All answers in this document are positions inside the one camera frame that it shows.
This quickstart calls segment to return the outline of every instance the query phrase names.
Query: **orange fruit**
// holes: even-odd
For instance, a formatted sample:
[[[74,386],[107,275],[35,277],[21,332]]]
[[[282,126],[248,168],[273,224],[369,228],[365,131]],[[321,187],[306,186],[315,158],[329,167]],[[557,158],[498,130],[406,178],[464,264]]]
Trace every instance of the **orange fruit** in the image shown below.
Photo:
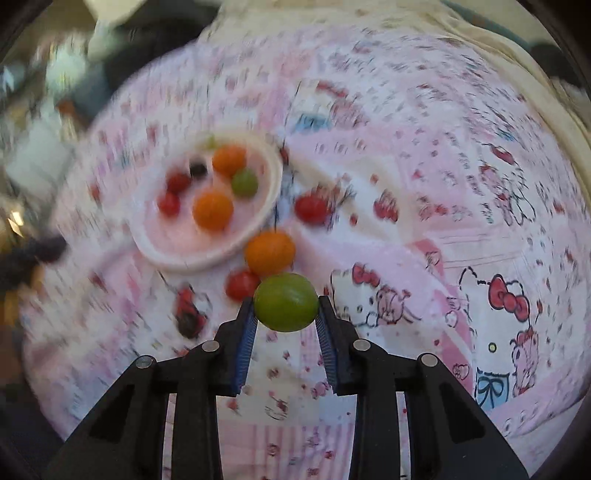
[[[224,230],[233,213],[232,200],[218,190],[206,190],[193,203],[193,219],[205,230]]]
[[[246,148],[240,145],[224,145],[212,157],[212,167],[220,175],[231,179],[238,170],[246,167]]]
[[[267,230],[254,237],[244,250],[248,268],[260,277],[288,268],[296,256],[296,245],[287,233]]]

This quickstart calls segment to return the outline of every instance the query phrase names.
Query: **paper plate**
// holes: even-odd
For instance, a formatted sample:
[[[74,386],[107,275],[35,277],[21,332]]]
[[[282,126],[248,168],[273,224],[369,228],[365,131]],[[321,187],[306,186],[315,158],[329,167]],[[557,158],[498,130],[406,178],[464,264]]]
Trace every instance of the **paper plate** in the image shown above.
[[[230,182],[212,168],[211,138],[217,145],[239,144],[246,148],[247,166],[256,172],[259,188],[251,199],[238,199]],[[277,148],[263,137],[244,131],[204,132],[196,137],[193,148],[166,158],[161,166],[151,169],[140,181],[131,205],[129,227],[142,254],[158,268],[172,271],[197,271],[223,261],[240,250],[262,228],[281,190],[283,163]],[[157,198],[165,191],[167,172],[185,167],[197,157],[207,164],[208,174],[194,181],[181,194],[181,211],[177,218],[167,219],[158,210]],[[207,187],[223,190],[233,200],[234,214],[221,233],[199,228],[192,214],[193,201]]]

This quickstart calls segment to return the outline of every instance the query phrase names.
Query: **fabric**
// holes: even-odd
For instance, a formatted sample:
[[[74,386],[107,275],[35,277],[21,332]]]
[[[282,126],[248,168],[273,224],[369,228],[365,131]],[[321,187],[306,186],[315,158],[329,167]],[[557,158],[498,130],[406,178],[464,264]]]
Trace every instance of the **fabric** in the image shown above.
[[[532,75],[498,50],[396,19],[374,28],[370,14],[331,12],[314,25],[322,12],[279,10],[247,38],[257,24],[226,13],[208,41],[143,70],[79,148],[53,218],[72,252],[24,308],[31,386],[62,436],[136,356],[182,355],[235,318],[223,284],[240,255],[193,275],[160,273],[126,219],[146,170],[198,131],[238,127],[266,133],[288,163],[269,226],[294,238],[294,270],[360,336],[397,355],[438,355],[530,472],[548,455],[534,432],[580,398],[591,361],[591,228],[568,157],[585,132],[556,134],[554,114],[580,124],[534,66]],[[294,28],[280,31],[283,15]],[[533,100],[504,78],[513,68]],[[327,199],[324,227],[294,217],[302,193]],[[173,317],[187,283],[209,318],[196,342]],[[348,476],[355,399],[330,391],[313,326],[260,326],[246,386],[219,399],[218,416],[228,478]],[[408,473],[407,436],[401,449]]]

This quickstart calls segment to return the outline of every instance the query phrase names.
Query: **red bow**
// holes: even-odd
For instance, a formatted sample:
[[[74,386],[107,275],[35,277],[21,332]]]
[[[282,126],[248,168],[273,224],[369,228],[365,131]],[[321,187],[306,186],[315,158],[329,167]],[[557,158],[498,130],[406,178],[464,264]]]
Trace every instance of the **red bow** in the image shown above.
[[[492,277],[488,287],[488,302],[495,310],[505,309],[515,314],[520,322],[530,318],[530,301],[525,295],[514,295],[507,290],[507,284],[499,274]]]
[[[360,263],[353,265],[351,276],[353,277],[353,282],[357,285],[369,283],[374,288],[379,285],[378,274],[374,270],[367,271],[365,266]]]

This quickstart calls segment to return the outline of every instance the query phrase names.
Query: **green lime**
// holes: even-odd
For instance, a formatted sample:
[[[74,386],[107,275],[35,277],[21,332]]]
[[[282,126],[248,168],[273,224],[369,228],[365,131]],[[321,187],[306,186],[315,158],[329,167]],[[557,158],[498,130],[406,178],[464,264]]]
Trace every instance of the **green lime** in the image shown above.
[[[256,318],[271,330],[296,332],[318,315],[318,295],[307,278],[281,273],[264,280],[254,296]]]
[[[243,168],[232,177],[232,191],[237,197],[254,197],[258,190],[258,179],[250,168]]]
[[[214,135],[210,135],[207,140],[204,142],[203,147],[205,150],[215,150],[218,147],[216,142],[216,137]]]

